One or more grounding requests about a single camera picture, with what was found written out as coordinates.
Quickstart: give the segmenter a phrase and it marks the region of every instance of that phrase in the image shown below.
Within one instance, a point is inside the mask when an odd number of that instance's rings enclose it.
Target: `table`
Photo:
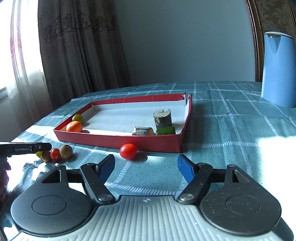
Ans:
[[[168,93],[192,93],[192,114],[185,133],[183,153],[194,163],[206,162],[214,168],[236,164],[273,194],[281,203],[282,218],[296,234],[293,184],[296,147],[296,109],[276,106],[261,98],[256,82],[176,82],[125,87],[86,94],[55,110],[22,133],[14,141],[57,140],[53,128],[85,104],[102,99]],[[178,196],[187,182],[177,168],[177,153],[141,153],[138,161],[126,161],[119,150],[69,143],[75,156],[67,169],[89,162],[98,163],[108,154],[116,159],[115,170],[105,185],[112,194]],[[9,205],[34,183],[40,171],[52,166],[34,154],[9,159],[11,192],[0,213],[0,226],[10,227]],[[210,190],[221,187],[212,185]]]

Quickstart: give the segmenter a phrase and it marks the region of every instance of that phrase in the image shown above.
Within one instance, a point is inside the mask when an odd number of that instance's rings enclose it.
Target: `black device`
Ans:
[[[43,142],[0,142],[0,158],[13,155],[31,154],[38,151],[50,151],[52,145]]]
[[[273,240],[281,206],[236,165],[215,169],[178,157],[189,183],[177,200],[170,196],[120,196],[104,185],[115,167],[108,155],[99,164],[66,170],[58,165],[11,205],[20,231],[13,241],[95,240]],[[223,188],[208,193],[211,183]],[[82,183],[86,195],[69,188]]]

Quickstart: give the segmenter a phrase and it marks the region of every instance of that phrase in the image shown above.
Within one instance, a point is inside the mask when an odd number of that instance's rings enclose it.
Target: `cherry tomato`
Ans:
[[[133,144],[124,144],[120,150],[119,154],[127,160],[132,160],[137,155],[137,148]]]
[[[58,148],[53,148],[50,151],[50,157],[54,160],[54,161],[59,161],[61,159],[61,154],[59,153],[59,149]]]

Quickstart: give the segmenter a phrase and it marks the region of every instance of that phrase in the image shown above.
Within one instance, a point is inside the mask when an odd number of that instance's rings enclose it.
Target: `wooden block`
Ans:
[[[174,135],[174,134],[176,134],[176,129],[174,126],[159,128],[156,130],[156,134],[158,136],[160,136],[160,135]]]
[[[157,110],[153,113],[156,129],[172,126],[170,109]]]
[[[155,136],[151,127],[134,127],[133,136]]]

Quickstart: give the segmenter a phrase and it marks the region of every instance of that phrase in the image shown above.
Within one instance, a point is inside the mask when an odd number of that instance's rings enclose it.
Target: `curtain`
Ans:
[[[53,109],[129,86],[111,0],[39,1],[40,52]]]
[[[264,41],[268,31],[282,32],[296,37],[295,9],[288,0],[245,0],[254,37],[256,81],[262,82]]]
[[[14,76],[7,78],[6,89],[18,124],[25,130],[52,108],[39,50],[38,0],[11,3],[10,54]]]

